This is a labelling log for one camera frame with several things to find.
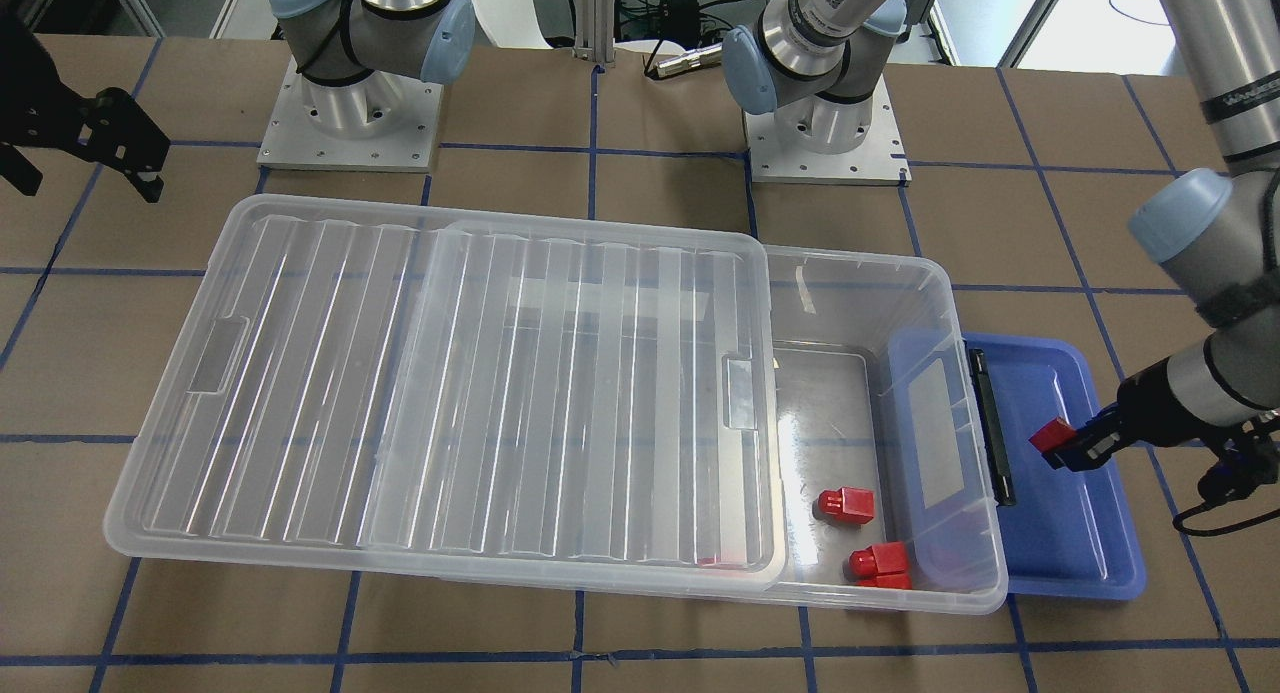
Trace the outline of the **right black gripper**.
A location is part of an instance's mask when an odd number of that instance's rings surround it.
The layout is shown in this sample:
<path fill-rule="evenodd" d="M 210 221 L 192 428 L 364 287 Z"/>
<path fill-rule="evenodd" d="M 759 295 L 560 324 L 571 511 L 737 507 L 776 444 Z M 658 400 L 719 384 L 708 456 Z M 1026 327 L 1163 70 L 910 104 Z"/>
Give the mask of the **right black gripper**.
<path fill-rule="evenodd" d="M 88 133 L 82 140 L 84 128 Z M 119 172 L 147 204 L 164 191 L 172 141 L 129 92 L 82 97 L 67 86 L 45 46 L 10 13 L 1 19 L 1 173 L 35 196 L 41 170 L 22 149 L 55 149 Z"/>

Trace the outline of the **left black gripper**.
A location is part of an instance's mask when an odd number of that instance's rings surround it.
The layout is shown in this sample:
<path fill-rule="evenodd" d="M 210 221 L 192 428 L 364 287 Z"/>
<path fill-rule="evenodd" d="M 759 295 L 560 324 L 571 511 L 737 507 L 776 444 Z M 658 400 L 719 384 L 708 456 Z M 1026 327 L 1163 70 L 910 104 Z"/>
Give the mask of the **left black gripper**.
<path fill-rule="evenodd" d="M 1042 459 L 1055 470 L 1092 471 L 1137 443 L 1199 441 L 1215 456 L 1197 484 L 1201 509 L 1248 500 L 1277 483 L 1276 420 L 1225 382 L 1204 355 L 1170 356 L 1125 379 L 1076 438 Z"/>

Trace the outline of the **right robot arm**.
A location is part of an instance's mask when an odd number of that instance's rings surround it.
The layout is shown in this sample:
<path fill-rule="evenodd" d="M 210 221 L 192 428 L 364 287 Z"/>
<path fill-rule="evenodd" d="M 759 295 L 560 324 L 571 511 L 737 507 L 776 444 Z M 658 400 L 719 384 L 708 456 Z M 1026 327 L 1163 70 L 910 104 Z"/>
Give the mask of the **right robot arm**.
<path fill-rule="evenodd" d="M 471 0 L 268 0 L 291 50 L 256 161 L 271 170 L 428 172 L 443 88 L 467 65 Z M 172 140 L 132 94 L 91 96 L 61 79 L 45 46 L 3 10 L 1 173 L 26 196 L 52 149 L 120 173 L 147 202 L 163 192 Z"/>

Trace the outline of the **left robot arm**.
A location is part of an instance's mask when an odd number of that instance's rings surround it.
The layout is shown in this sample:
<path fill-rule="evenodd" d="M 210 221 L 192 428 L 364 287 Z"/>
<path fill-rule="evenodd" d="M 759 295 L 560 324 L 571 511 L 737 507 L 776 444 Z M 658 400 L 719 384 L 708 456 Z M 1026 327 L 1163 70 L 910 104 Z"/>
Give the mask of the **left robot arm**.
<path fill-rule="evenodd" d="M 1134 443 L 1203 442 L 1215 465 L 1201 509 L 1277 482 L 1277 0 L 1158 0 L 1219 146 L 1130 216 L 1147 256 L 1194 302 L 1207 338 L 1126 378 L 1084 427 L 1030 439 L 1055 469 L 1091 471 Z M 769 0 L 723 41 L 724 78 L 748 114 L 805 99 L 860 108 L 884 67 L 900 0 Z"/>

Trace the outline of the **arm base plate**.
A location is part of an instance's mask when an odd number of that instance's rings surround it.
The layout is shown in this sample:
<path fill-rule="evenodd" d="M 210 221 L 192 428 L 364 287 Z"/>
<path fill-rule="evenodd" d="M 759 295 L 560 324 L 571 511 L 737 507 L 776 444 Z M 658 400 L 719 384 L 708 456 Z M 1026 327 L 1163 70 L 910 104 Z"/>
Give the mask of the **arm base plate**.
<path fill-rule="evenodd" d="M 291 59 L 257 163 L 273 170 L 428 174 L 445 88 L 375 72 L 346 87 L 303 78 Z"/>
<path fill-rule="evenodd" d="M 742 114 L 756 182 L 906 186 L 913 173 L 886 81 L 851 105 L 817 96 L 777 111 Z"/>

